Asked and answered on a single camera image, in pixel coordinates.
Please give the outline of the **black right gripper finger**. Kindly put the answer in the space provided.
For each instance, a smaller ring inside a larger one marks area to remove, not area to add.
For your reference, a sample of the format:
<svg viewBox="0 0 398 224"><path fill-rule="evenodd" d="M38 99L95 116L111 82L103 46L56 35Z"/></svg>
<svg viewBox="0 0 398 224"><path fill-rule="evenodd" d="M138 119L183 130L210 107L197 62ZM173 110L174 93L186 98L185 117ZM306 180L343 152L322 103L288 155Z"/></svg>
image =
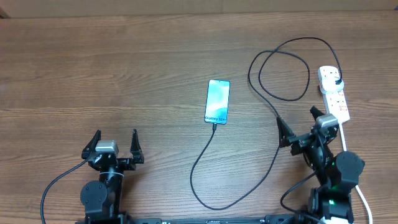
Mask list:
<svg viewBox="0 0 398 224"><path fill-rule="evenodd" d="M279 147L282 148L290 146L295 139L294 132L280 116L276 118L276 121L279 132Z"/></svg>
<svg viewBox="0 0 398 224"><path fill-rule="evenodd" d="M318 108L316 108L315 106L312 106L310 108L310 113L313 116L313 119L316 120L318 117L323 116L324 112L320 111Z"/></svg>

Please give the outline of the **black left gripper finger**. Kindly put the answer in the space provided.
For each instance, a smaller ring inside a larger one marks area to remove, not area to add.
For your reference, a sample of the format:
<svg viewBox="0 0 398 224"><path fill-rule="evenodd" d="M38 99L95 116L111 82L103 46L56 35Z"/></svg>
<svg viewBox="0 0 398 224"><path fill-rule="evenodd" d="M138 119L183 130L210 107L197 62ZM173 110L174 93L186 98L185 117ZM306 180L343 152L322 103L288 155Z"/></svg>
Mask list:
<svg viewBox="0 0 398 224"><path fill-rule="evenodd" d="M90 154L92 152L95 152L95 147L96 147L98 141L100 141L100 140L101 140L101 131L98 129L95 132L95 135L93 136L91 141L83 148L83 150L81 152L81 158L82 159L89 158Z"/></svg>
<svg viewBox="0 0 398 224"><path fill-rule="evenodd" d="M138 132L136 129L133 129L132 131L130 153L132 154L132 159L134 163L136 164L144 163L144 154L139 144Z"/></svg>

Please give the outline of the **Samsung Galaxy S24+ smartphone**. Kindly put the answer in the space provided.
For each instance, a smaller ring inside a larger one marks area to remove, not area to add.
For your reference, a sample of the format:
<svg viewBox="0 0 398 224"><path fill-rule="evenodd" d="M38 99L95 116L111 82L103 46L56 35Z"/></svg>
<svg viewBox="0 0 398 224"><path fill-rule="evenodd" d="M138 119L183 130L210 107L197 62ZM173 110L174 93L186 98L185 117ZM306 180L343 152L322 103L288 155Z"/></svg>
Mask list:
<svg viewBox="0 0 398 224"><path fill-rule="evenodd" d="M206 123L227 123L230 86L230 81L209 80L204 116Z"/></svg>

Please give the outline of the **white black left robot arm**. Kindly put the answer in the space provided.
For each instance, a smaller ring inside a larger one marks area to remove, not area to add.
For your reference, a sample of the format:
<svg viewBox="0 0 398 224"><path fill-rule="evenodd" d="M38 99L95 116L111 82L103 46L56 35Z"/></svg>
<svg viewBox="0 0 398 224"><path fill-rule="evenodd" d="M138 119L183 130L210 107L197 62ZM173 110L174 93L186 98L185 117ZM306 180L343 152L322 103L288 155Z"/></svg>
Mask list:
<svg viewBox="0 0 398 224"><path fill-rule="evenodd" d="M118 156L115 140L102 140L97 130L82 150L81 158L99 172L99 179L87 183L81 190L80 200L85 207L85 223L133 223L128 212L120 211L124 172L136 170L144 163L144 155L137 130L132 131L131 157Z"/></svg>

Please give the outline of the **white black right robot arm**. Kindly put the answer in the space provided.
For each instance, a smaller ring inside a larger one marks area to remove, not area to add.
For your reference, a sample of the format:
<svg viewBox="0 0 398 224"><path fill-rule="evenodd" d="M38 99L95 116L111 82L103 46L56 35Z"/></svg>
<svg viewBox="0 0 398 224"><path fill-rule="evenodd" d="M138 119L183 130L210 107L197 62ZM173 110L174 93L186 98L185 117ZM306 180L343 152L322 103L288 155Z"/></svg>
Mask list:
<svg viewBox="0 0 398 224"><path fill-rule="evenodd" d="M288 189L280 198L282 207L293 215L284 223L353 223L351 191L359 184L365 162L355 153L341 151L334 155L328 147L340 130L338 119L316 107L310 109L315 124L307 134L296 135L278 116L279 146L290 146L293 156L303 155L313 171L309 176ZM289 193L307 180L316 177L320 186L310 191L308 204L296 210L284 204Z"/></svg>

